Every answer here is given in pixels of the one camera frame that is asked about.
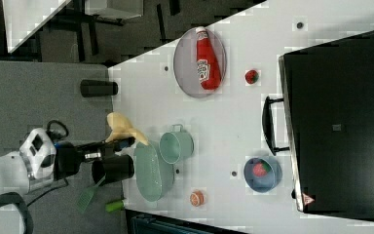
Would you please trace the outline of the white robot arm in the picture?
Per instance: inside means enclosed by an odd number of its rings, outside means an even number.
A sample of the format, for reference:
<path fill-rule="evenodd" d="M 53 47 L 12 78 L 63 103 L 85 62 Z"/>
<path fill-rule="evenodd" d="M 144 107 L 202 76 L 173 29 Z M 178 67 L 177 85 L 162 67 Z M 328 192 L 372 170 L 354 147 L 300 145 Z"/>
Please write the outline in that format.
<path fill-rule="evenodd" d="M 24 196 L 79 173 L 83 163 L 92 165 L 97 185 L 120 181 L 134 174 L 133 160 L 119 153 L 135 138 L 119 136 L 74 145 L 69 132 L 37 128 L 27 134 L 19 150 L 0 157 L 0 234 L 32 234 L 33 219 Z"/>

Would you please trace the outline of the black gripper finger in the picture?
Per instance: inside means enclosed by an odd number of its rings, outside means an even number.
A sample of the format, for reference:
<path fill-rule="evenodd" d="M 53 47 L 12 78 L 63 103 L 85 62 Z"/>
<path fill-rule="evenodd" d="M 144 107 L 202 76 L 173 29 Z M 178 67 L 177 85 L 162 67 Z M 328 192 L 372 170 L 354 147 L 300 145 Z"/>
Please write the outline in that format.
<path fill-rule="evenodd" d="M 106 143 L 106 148 L 111 148 L 113 151 L 121 151 L 124 148 L 130 147 L 135 143 L 134 137 L 124 139 L 115 139 Z"/>

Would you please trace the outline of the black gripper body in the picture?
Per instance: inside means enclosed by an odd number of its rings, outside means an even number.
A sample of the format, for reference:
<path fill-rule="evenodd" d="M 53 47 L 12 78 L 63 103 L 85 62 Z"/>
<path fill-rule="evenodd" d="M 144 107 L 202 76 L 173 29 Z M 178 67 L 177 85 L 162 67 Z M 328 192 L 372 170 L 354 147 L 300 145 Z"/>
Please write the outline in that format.
<path fill-rule="evenodd" d="M 54 180 L 76 175 L 82 163 L 101 161 L 114 154 L 114 146 L 104 141 L 82 145 L 60 141 L 55 144 L 55 148 Z"/>

